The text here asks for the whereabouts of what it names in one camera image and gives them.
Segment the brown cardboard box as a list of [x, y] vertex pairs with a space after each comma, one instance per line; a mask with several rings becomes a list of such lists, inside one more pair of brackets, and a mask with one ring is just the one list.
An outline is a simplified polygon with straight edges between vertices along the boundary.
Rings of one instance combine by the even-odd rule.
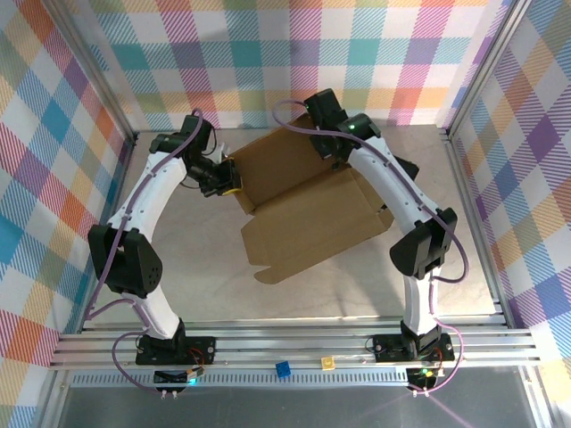
[[307, 135], [277, 128], [232, 153], [250, 220], [241, 229], [256, 280], [277, 284], [384, 233], [393, 214], [365, 178], [323, 160]]

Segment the slotted metal strip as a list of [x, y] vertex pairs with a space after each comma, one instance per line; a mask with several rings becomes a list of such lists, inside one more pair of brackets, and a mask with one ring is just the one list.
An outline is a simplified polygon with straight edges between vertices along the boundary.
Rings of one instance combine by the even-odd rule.
[[[172, 386], [158, 383], [159, 377], [151, 372], [131, 374], [138, 383], [144, 386]], [[397, 368], [357, 368], [334, 371], [296, 370], [285, 378], [278, 378], [276, 371], [271, 370], [213, 370], [197, 379], [175, 384], [177, 386], [239, 386], [239, 387], [274, 387], [287, 385], [302, 387], [321, 387], [338, 385], [379, 385], [407, 386], [409, 383], [406, 369]], [[122, 374], [113, 371], [85, 371], [75, 373], [70, 380], [73, 387], [124, 387], [135, 386]]]

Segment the grey metal sheet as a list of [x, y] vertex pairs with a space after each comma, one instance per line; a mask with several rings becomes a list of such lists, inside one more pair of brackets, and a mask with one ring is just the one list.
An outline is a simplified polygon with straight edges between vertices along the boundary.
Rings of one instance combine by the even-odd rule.
[[198, 388], [159, 399], [128, 388], [70, 391], [58, 428], [536, 428], [523, 401], [392, 388]]

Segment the aluminium frame post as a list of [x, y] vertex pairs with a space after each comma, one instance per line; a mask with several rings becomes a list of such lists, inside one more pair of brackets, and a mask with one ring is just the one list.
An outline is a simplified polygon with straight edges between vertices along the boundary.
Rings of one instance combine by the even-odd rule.
[[457, 134], [532, 2], [489, 0], [487, 3], [436, 115], [435, 125], [445, 135]]
[[108, 109], [110, 116], [120, 131], [123, 132], [130, 145], [135, 146], [137, 144], [138, 133], [134, 131], [128, 123], [127, 116], [121, 109], [118, 98], [106, 82], [95, 56], [81, 36], [64, 2], [62, 0], [41, 0], [41, 3], [50, 14], [55, 26], [62, 32], [63, 38], [70, 46], [79, 65], [85, 72], [87, 79], [100, 96], [103, 106]]

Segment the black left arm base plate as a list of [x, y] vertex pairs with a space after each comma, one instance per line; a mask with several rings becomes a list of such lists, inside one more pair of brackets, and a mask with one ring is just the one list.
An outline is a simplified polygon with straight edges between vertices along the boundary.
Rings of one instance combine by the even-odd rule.
[[182, 338], [174, 349], [170, 341], [144, 335], [137, 345], [137, 366], [192, 366], [211, 365], [215, 358], [216, 339], [213, 336]]

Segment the aluminium frame cross rail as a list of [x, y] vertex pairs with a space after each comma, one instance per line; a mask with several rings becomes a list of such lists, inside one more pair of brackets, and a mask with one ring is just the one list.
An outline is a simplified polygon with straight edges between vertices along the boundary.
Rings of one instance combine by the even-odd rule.
[[[540, 351], [527, 329], [507, 328], [500, 315], [446, 317], [455, 351], [463, 366], [535, 366]], [[80, 333], [63, 335], [52, 369], [111, 369], [113, 361], [131, 369], [136, 345], [127, 332], [133, 323], [88, 322]], [[332, 356], [339, 369], [373, 366], [375, 334], [398, 334], [395, 317], [306, 317], [189, 322], [189, 336], [216, 338], [217, 369], [271, 369], [288, 361], [294, 369], [318, 369]]]

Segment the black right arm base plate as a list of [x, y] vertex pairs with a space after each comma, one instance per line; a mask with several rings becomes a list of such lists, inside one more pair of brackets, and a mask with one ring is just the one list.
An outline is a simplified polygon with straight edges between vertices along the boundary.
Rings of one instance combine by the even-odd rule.
[[371, 350], [377, 363], [455, 360], [451, 337], [447, 333], [442, 333], [424, 348], [403, 334], [377, 334], [372, 337], [372, 342]]

